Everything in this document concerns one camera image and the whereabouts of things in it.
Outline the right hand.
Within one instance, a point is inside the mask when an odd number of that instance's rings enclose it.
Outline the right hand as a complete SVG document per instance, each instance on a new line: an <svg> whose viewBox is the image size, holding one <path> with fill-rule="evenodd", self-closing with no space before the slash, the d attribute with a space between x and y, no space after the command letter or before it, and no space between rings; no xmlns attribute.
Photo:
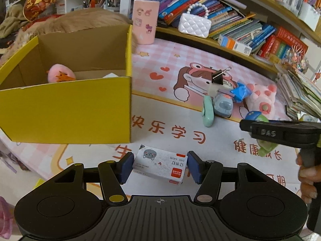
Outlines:
<svg viewBox="0 0 321 241"><path fill-rule="evenodd" d="M300 154L297 155L296 164L299 166L298 180L300 181L301 199L308 205L317 198L317 189L314 182L303 173L306 168L303 166Z"/></svg>

